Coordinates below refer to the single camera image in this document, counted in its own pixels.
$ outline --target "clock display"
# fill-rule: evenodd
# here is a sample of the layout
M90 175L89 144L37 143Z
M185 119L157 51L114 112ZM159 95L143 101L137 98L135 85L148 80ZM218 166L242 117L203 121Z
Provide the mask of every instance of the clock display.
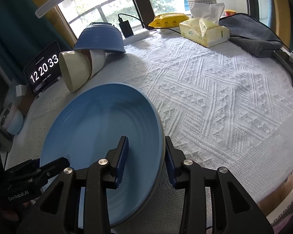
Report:
M34 97L61 75L60 52L57 42L53 42L24 68L27 83Z

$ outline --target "woven basket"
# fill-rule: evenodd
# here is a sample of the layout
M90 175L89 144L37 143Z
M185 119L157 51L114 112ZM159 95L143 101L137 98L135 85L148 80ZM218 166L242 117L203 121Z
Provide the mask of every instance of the woven basket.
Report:
M217 0L188 0L190 9L192 9L196 3L215 4Z

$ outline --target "metal bolt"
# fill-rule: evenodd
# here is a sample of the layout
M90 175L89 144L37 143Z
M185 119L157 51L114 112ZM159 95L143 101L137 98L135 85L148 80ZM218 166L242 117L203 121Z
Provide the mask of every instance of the metal bolt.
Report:
M99 160L99 164L100 165L106 165L108 163L108 160L107 159L100 159Z
M226 167L220 167L220 168L219 168L219 171L220 171L221 173L227 173L227 172L228 172L228 169L227 169Z
M70 174L72 171L73 171L73 169L70 168L70 167L67 167L67 168L64 169L65 174Z
M183 163L184 163L185 165L192 165L192 164L193 164L193 161L190 160L190 159L186 159L185 161L183 161Z

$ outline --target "plate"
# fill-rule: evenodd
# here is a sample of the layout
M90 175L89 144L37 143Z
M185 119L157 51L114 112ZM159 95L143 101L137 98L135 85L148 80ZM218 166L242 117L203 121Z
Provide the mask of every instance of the plate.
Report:
M66 157L75 170L87 168L116 148L122 135L129 140L123 180L117 190L106 190L111 226L141 209L163 167L165 138L161 119L143 93L126 84L110 83L79 95L56 118L40 158L40 166ZM84 189L79 205L80 228L83 199Z

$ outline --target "gray towel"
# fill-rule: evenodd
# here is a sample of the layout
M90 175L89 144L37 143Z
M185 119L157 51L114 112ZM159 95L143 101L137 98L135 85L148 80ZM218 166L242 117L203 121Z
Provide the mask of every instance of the gray towel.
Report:
M273 51L283 47L279 37L267 26L244 13L219 20L230 30L230 41L258 57L273 57Z

